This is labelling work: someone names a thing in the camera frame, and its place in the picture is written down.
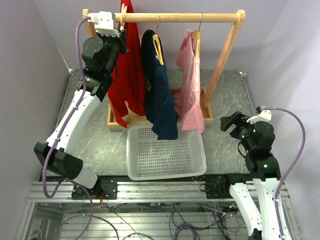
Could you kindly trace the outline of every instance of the table surface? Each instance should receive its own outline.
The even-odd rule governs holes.
[[[180,87],[183,77],[181,69],[167,71],[170,87]],[[201,86],[209,85],[213,70],[201,70]],[[59,120],[67,111],[80,79],[75,70],[70,77],[69,88]],[[83,160],[83,165],[97,175],[127,175],[126,140],[127,129],[110,132],[107,127],[108,98],[106,97],[89,118],[74,156]],[[235,111],[252,116],[250,99],[239,71],[223,71],[217,88],[210,100],[214,122],[206,125],[201,134],[206,155],[206,174],[248,173],[244,159],[237,151],[238,141],[228,132],[220,131],[220,117],[230,116]]]

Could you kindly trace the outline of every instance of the red shirt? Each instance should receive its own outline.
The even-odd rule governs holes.
[[[127,5],[127,13],[134,13],[134,8],[130,0],[121,0]],[[113,107],[116,122],[127,128],[126,122],[122,119],[128,114],[125,104],[127,101],[130,110],[137,115],[144,116],[145,108],[145,82],[140,56],[140,39],[138,26],[135,22],[125,23],[126,45],[129,50],[126,54],[119,54],[117,59],[117,71],[113,70],[113,83],[108,91],[108,97]]]

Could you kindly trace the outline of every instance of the dark blue jacket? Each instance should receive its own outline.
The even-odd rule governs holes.
[[[152,130],[158,135],[158,140],[175,140],[178,138],[178,114],[168,83],[166,65],[160,65],[156,58],[152,39],[154,34],[152,30],[145,31],[140,48],[143,73],[151,85],[145,97],[145,115],[153,123]]]

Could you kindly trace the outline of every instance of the laundry basket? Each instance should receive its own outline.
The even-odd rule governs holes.
[[[206,155],[197,130],[181,130],[178,139],[157,140],[153,125],[133,126],[126,139],[126,165],[132,180],[199,176],[206,172]]]

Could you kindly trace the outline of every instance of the white wall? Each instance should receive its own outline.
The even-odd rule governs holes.
[[[246,72],[288,0],[131,0],[136,13],[235,13],[246,11],[246,20],[231,52],[226,69]],[[120,0],[34,0],[53,39],[70,68],[77,68],[74,33],[82,9],[118,13]],[[175,59],[187,28],[198,23],[161,23],[158,28],[168,68]],[[139,33],[156,30],[156,23],[139,23]],[[230,28],[229,23],[201,25],[201,68],[214,69]],[[81,39],[88,37],[83,29]]]
[[[302,236],[319,239],[320,216],[320,1],[289,0],[261,51],[247,72],[253,104],[287,108],[306,128],[300,161],[286,181]],[[293,117],[273,112],[273,153],[282,174],[301,144]]]
[[[53,130],[68,69],[35,4],[0,7],[0,239],[15,237],[41,164],[33,148]]]

